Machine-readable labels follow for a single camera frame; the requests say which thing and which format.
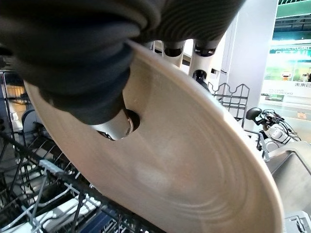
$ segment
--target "black wire rack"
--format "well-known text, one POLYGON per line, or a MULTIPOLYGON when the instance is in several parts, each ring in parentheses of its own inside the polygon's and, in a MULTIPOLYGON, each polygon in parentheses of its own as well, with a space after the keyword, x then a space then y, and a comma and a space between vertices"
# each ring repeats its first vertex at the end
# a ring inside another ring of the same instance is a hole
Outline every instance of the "black wire rack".
POLYGON ((244 127, 249 87, 245 84, 240 84, 232 91, 227 83, 223 83, 214 90, 213 84, 208 83, 207 89, 244 127))
POLYGON ((163 232, 99 193, 51 139, 39 135, 26 147, 0 137, 0 232, 27 223, 31 232, 163 232))

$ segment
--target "glass wall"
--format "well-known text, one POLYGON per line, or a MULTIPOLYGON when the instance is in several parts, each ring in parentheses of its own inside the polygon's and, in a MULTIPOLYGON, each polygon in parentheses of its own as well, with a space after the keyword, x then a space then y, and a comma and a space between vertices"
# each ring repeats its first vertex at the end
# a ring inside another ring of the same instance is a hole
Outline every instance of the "glass wall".
POLYGON ((311 73, 311 46, 271 48, 265 80, 307 82, 311 73))

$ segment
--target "dish rack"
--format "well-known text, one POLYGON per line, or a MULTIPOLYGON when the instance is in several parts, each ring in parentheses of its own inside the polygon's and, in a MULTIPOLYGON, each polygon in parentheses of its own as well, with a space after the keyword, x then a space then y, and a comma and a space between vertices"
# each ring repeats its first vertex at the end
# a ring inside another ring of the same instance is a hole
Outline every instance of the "dish rack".
POLYGON ((223 83, 214 89, 212 83, 207 83, 207 89, 212 96, 225 107, 231 115, 244 127, 249 87, 245 84, 238 85, 233 91, 227 83, 223 83))

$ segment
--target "white pillar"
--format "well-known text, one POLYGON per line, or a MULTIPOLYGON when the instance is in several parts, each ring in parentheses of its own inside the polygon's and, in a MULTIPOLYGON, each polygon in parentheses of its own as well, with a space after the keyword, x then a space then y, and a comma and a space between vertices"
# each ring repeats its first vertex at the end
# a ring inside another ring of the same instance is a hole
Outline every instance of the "white pillar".
MULTIPOLYGON (((246 0, 226 35, 220 83, 231 87, 245 84, 250 88, 248 108, 257 107, 264 79, 269 43, 272 40, 278 0, 246 0)), ((245 120, 244 128, 254 124, 245 120)))

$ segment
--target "beige plate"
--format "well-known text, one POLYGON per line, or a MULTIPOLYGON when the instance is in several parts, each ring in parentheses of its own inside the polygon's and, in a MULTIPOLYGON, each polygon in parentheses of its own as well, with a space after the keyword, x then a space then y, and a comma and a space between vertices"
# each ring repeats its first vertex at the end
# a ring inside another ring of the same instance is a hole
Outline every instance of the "beige plate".
POLYGON ((109 141, 27 91, 48 131, 105 196, 170 233, 280 233, 280 198, 235 119, 199 84, 132 44, 123 92, 141 117, 109 141))

